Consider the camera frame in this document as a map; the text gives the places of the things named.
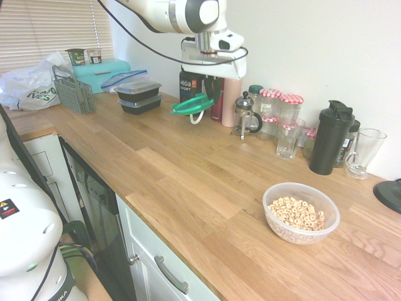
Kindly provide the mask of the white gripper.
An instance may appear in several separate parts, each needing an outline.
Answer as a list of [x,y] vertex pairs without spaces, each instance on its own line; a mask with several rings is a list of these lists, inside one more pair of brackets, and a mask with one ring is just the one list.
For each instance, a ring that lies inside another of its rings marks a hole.
[[205,77],[204,86],[208,100],[219,101],[222,93],[223,78],[241,79],[246,74],[246,49],[234,52],[218,51],[205,55],[194,43],[182,43],[182,68],[184,71]]

